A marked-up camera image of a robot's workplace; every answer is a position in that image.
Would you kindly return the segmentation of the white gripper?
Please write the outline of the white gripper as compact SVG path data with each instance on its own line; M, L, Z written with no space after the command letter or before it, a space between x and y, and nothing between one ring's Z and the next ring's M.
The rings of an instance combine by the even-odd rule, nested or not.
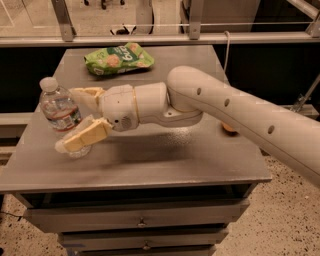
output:
M91 110L99 111L104 118L92 115L84 118L72 131L55 144L59 153L80 152L83 148L108 137L112 128L123 132L136 129L139 122L131 85L122 85L104 90L101 87L71 88L76 103L84 104Z

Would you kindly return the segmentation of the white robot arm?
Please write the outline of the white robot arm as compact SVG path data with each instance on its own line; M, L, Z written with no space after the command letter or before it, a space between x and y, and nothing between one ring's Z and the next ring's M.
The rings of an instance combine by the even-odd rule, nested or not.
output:
M104 90L73 88L72 96L100 115L88 116L60 139L59 153L77 152L112 130L141 124L190 126L209 114L273 155L316 186L320 185L320 123L236 89L189 66L173 68L165 83Z

